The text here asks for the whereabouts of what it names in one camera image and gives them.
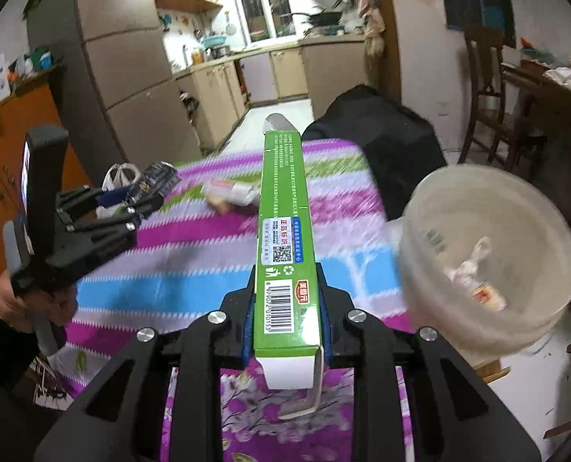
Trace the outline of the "black snack packet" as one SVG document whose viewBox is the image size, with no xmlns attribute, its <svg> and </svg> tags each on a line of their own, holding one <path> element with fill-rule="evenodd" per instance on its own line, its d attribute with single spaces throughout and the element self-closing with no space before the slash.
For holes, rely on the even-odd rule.
<svg viewBox="0 0 571 462">
<path fill-rule="evenodd" d="M 124 202 L 129 206 L 137 206 L 156 196 L 164 198 L 171 193 L 179 181 L 178 170 L 173 165 L 168 162 L 153 163 L 131 185 Z"/>
</svg>

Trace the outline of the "green cardboard box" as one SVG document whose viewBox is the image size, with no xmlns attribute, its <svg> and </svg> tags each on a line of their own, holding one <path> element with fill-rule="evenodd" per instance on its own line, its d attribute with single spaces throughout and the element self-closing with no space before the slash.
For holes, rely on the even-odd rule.
<svg viewBox="0 0 571 462">
<path fill-rule="evenodd" d="M 265 119 L 255 266 L 253 351 L 271 390 L 304 391 L 281 420 L 319 408 L 324 367 L 320 295 L 301 138 L 280 113 Z"/>
</svg>

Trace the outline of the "white toothpaste tube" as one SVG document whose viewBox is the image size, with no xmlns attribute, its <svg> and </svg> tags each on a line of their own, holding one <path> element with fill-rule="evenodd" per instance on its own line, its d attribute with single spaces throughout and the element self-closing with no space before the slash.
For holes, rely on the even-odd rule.
<svg viewBox="0 0 571 462">
<path fill-rule="evenodd" d="M 228 213 L 233 209 L 258 206 L 260 199 L 257 185 L 222 178 L 211 178 L 205 181 L 202 194 L 208 204 L 220 214 Z"/>
</svg>

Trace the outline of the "beige kitchen cabinets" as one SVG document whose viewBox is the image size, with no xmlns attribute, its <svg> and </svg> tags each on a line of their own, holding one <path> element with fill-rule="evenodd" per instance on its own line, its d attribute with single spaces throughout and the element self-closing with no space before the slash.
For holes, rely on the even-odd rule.
<svg viewBox="0 0 571 462">
<path fill-rule="evenodd" d="M 200 148 L 220 149 L 252 107 L 307 98 L 323 116 L 342 93 L 367 81 L 360 35 L 303 38 L 190 66 L 174 74 L 199 101 L 191 125 Z"/>
</svg>

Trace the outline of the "translucent plastic trash bucket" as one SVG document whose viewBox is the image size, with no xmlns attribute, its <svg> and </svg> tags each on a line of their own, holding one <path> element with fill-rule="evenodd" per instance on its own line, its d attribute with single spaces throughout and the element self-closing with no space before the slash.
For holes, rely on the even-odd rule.
<svg viewBox="0 0 571 462">
<path fill-rule="evenodd" d="M 567 221 L 492 167 L 443 167 L 417 185 L 396 264 L 414 328 L 436 328 L 474 366 L 534 344 L 571 301 Z"/>
</svg>

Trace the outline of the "white plastic bag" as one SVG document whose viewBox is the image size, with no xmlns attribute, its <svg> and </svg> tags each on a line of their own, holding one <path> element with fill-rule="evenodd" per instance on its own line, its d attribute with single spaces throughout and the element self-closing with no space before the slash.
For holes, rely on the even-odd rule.
<svg viewBox="0 0 571 462">
<path fill-rule="evenodd" d="M 139 180 L 140 174 L 140 170 L 130 163 L 112 165 L 102 181 L 106 194 L 99 199 L 96 217 L 102 219 L 112 216 L 123 204 L 131 185 Z"/>
</svg>

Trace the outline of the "colourful striped tablecloth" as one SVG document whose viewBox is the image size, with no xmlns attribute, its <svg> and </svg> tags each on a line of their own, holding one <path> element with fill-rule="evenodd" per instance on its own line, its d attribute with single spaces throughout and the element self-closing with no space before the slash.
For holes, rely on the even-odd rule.
<svg viewBox="0 0 571 462">
<path fill-rule="evenodd" d="M 327 283 L 353 303 L 407 331 L 410 321 L 396 273 L 401 226 L 385 216 L 365 156 L 343 140 L 303 146 L 315 255 Z M 179 170 L 179 185 L 142 224 L 128 253 L 80 283 L 79 308 L 66 346 L 50 363 L 63 388 L 79 394 L 144 326 L 168 333 L 215 310 L 244 288 L 256 260 L 255 212 L 216 212 L 202 194 L 213 177 L 256 182 L 262 153 L 215 156 Z M 346 461 L 351 456 L 353 373 L 324 374 L 321 404 L 306 417 L 282 421 L 293 398 L 265 385 L 259 365 L 221 378 L 224 457 L 228 461 Z"/>
</svg>

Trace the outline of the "orange wooden cabinet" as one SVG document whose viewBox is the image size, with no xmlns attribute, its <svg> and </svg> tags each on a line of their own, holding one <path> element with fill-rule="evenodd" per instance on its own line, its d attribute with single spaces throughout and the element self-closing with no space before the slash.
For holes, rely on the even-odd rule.
<svg viewBox="0 0 571 462">
<path fill-rule="evenodd" d="M 68 139 L 46 85 L 0 104 L 0 274 L 10 267 L 21 293 L 55 292 L 102 263 L 73 210 L 98 192 Z"/>
</svg>

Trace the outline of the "black cloth covered object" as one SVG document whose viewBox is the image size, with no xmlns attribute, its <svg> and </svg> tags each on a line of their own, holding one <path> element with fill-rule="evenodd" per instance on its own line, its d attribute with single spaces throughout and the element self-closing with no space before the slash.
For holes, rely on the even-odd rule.
<svg viewBox="0 0 571 462">
<path fill-rule="evenodd" d="M 417 185 L 447 166 L 433 125 L 368 85 L 334 99 L 303 131 L 304 141 L 342 139 L 365 154 L 389 220 L 400 218 Z"/>
</svg>

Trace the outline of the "beige refrigerator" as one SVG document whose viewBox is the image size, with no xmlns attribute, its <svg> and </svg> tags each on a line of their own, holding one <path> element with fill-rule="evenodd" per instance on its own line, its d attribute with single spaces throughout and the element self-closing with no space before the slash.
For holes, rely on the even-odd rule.
<svg viewBox="0 0 571 462">
<path fill-rule="evenodd" d="M 61 68 L 55 103 L 95 185 L 114 164 L 200 159 L 154 0 L 40 0 L 26 26 Z"/>
</svg>

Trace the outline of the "wooden chair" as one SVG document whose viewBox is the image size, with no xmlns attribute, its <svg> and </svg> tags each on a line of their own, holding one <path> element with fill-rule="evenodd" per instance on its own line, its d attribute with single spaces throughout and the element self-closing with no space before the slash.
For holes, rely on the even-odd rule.
<svg viewBox="0 0 571 462">
<path fill-rule="evenodd" d="M 487 163 L 500 163 L 508 172 L 516 167 L 531 124 L 506 110 L 502 31 L 475 23 L 464 31 L 470 73 L 469 123 L 458 160 L 465 162 L 472 145 L 487 154 Z"/>
</svg>

